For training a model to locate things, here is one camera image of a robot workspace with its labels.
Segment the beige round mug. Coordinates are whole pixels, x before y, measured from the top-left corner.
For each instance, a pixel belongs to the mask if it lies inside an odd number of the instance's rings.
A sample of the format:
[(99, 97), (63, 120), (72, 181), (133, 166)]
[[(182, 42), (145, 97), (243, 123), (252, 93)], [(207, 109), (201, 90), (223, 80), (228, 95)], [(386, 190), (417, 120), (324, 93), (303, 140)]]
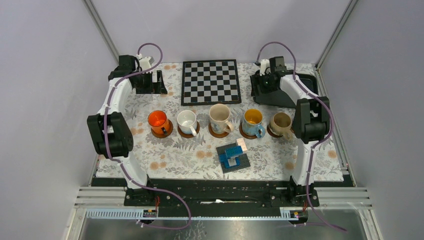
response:
[(288, 141), (293, 139), (292, 119), (288, 114), (284, 112), (276, 113), (269, 120), (268, 126), (274, 134), (282, 135)]

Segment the blue mug yellow inside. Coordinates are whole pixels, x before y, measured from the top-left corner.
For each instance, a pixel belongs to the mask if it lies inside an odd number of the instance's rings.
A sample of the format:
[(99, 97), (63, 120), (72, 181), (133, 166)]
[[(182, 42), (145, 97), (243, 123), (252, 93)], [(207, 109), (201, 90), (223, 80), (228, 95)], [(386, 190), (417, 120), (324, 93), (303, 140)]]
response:
[(263, 138), (266, 130), (262, 125), (263, 115), (258, 109), (248, 109), (242, 118), (242, 130), (249, 136), (256, 135), (257, 138)]

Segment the orange mug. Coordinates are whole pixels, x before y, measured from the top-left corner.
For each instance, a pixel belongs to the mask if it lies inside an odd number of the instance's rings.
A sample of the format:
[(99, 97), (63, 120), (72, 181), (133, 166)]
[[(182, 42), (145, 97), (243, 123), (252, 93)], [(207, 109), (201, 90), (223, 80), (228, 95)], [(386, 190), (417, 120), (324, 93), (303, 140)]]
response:
[(148, 116), (148, 124), (156, 133), (161, 132), (161, 127), (169, 128), (168, 117), (161, 110), (154, 110)]

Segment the black cup tray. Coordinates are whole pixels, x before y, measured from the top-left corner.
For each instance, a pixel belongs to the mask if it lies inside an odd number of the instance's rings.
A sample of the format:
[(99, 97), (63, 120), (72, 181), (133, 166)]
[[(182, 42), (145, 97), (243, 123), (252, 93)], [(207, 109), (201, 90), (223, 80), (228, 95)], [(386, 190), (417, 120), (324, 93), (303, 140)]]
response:
[[(287, 73), (291, 75), (293, 71), (288, 70)], [(259, 96), (255, 96), (255, 97), (253, 96), (253, 100), (255, 103), (260, 105), (276, 106), (276, 107), (282, 107), (282, 108), (296, 107), (296, 104), (281, 89), (271, 93), (260, 94)]]

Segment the dark walnut coaster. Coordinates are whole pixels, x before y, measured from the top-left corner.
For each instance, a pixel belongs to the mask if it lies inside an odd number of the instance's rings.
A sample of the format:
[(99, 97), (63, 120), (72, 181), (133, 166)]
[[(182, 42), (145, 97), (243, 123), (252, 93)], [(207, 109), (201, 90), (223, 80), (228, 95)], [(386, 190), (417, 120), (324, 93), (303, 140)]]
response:
[(267, 126), (266, 130), (267, 130), (267, 133), (273, 138), (281, 138), (283, 136), (283, 135), (277, 135), (273, 133), (269, 125)]

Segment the brown wooden ringed coaster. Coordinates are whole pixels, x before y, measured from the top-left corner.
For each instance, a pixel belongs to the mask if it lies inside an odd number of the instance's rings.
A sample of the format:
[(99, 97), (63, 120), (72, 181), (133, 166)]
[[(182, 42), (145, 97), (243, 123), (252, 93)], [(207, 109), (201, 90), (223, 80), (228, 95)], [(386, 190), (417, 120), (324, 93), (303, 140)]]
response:
[(225, 138), (226, 136), (228, 136), (229, 135), (229, 132), (227, 132), (227, 131), (224, 131), (223, 133), (220, 133), (220, 134), (218, 134), (218, 133), (215, 133), (214, 131), (213, 131), (213, 129), (212, 129), (212, 125), (211, 125), (211, 123), (209, 123), (208, 124), (208, 131), (209, 131), (209, 133), (214, 137), (214, 138)]
[(181, 135), (181, 137), (186, 138), (186, 139), (190, 139), (193, 137), (196, 137), (198, 135), (198, 133), (200, 132), (200, 124), (197, 121), (196, 122), (196, 128), (195, 128), (195, 134), (193, 135), (193, 133), (185, 133), (181, 130), (180, 126), (177, 127), (178, 133)]
[(170, 120), (168, 120), (167, 122), (168, 122), (168, 129), (166, 127), (161, 127), (161, 132), (158, 133), (158, 132), (155, 132), (153, 128), (151, 128), (150, 130), (151, 130), (152, 135), (156, 138), (159, 138), (159, 139), (163, 139), (163, 138), (170, 136), (171, 133), (174, 130), (174, 125), (173, 125), (172, 121), (170, 121)]
[(256, 135), (247, 135), (242, 129), (242, 124), (239, 125), (238, 129), (239, 129), (239, 132), (242, 135), (242, 137), (245, 138), (245, 139), (254, 140), (254, 139), (258, 138)]

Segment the cream tall mug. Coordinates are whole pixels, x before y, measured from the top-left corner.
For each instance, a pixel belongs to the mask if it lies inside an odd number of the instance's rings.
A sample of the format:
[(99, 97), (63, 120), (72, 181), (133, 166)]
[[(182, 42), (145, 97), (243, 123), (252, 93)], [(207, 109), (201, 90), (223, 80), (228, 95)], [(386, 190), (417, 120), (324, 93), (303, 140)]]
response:
[(211, 106), (208, 115), (214, 134), (229, 134), (234, 130), (234, 125), (230, 122), (231, 110), (226, 105), (218, 103)]

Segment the white mug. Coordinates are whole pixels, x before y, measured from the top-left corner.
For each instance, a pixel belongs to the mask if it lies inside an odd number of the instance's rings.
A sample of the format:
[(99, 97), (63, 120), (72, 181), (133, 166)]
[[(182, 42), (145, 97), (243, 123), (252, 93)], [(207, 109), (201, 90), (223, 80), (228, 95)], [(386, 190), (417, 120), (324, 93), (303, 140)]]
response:
[(197, 117), (191, 110), (183, 110), (177, 116), (178, 127), (182, 133), (186, 135), (196, 136), (197, 133)]

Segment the black white chessboard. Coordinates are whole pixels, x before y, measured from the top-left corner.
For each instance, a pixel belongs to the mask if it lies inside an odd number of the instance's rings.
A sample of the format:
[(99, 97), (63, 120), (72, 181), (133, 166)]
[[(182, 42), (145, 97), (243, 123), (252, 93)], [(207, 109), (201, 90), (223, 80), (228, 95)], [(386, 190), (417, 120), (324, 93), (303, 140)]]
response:
[(184, 61), (181, 80), (182, 106), (242, 102), (235, 59)]

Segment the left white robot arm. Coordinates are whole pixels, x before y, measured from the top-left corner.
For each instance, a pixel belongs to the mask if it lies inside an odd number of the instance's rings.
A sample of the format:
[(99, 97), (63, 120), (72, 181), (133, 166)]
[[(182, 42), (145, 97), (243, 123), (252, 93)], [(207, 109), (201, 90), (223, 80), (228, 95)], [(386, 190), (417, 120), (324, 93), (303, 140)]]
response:
[(95, 151), (121, 168), (127, 187), (138, 189), (136, 199), (144, 206), (152, 204), (155, 192), (148, 185), (148, 174), (137, 163), (133, 153), (134, 138), (124, 118), (128, 95), (166, 95), (168, 93), (161, 70), (153, 80), (151, 56), (121, 55), (118, 66), (108, 76), (108, 91), (102, 107), (87, 118), (87, 126)]

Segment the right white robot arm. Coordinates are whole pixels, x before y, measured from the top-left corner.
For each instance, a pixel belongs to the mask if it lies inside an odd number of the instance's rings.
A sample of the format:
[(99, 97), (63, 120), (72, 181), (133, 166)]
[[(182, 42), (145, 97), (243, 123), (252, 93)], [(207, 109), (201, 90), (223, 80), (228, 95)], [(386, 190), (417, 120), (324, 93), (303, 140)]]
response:
[(298, 140), (297, 164), (282, 197), (289, 205), (301, 206), (314, 197), (314, 148), (332, 132), (330, 101), (318, 95), (314, 76), (287, 69), (282, 56), (255, 64), (259, 70), (250, 76), (254, 102), (295, 110), (288, 132)]

